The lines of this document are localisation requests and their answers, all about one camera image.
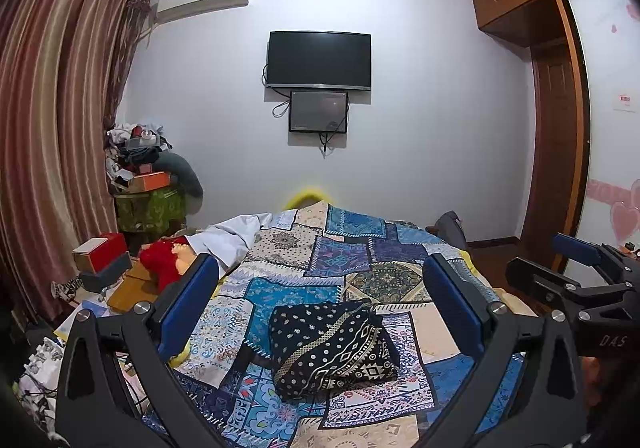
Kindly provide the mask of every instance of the wooden door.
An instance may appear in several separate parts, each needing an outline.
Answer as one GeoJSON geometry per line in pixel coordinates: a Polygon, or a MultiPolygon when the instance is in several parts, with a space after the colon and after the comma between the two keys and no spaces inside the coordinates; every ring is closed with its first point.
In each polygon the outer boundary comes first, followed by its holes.
{"type": "Polygon", "coordinates": [[[572,197],[577,140],[575,85],[566,43],[531,50],[536,81],[536,151],[522,245],[551,268],[551,240],[564,229],[572,197]]]}

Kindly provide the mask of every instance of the white bedsheet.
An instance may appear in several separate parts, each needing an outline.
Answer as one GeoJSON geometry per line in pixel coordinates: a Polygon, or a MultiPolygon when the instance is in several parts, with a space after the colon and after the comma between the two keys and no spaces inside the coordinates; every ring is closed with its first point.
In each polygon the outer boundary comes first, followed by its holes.
{"type": "Polygon", "coordinates": [[[238,215],[228,221],[212,224],[203,232],[185,237],[196,254],[215,256],[224,271],[234,268],[254,245],[255,234],[269,226],[273,214],[238,215]]]}

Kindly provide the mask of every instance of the wooden floor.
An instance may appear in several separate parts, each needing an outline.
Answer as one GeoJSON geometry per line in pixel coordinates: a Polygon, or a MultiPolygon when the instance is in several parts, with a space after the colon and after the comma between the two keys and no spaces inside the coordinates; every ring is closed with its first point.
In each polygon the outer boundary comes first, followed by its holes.
{"type": "Polygon", "coordinates": [[[516,295],[538,314],[545,312],[546,309],[536,300],[533,300],[533,298],[518,291],[516,288],[511,287],[504,275],[510,260],[517,256],[527,258],[527,251],[524,250],[523,247],[517,244],[505,244],[503,246],[491,246],[489,248],[469,247],[469,253],[478,271],[482,273],[492,287],[500,287],[516,295]]]}

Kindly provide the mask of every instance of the small monitor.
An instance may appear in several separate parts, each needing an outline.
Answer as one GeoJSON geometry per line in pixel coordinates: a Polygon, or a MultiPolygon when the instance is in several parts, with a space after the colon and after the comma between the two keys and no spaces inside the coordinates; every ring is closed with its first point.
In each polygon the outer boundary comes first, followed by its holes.
{"type": "Polygon", "coordinates": [[[330,91],[291,91],[290,132],[347,132],[347,94],[330,91]]]}

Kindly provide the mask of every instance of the sliding door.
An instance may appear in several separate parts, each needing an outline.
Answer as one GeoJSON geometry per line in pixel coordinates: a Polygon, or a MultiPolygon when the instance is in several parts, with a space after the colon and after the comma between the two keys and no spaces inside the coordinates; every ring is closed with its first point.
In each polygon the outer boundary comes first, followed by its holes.
{"type": "MultiPolygon", "coordinates": [[[[588,77],[589,178],[577,237],[640,247],[640,11],[631,0],[569,0],[588,77]]],[[[569,261],[583,285],[604,281],[569,261]]]]}

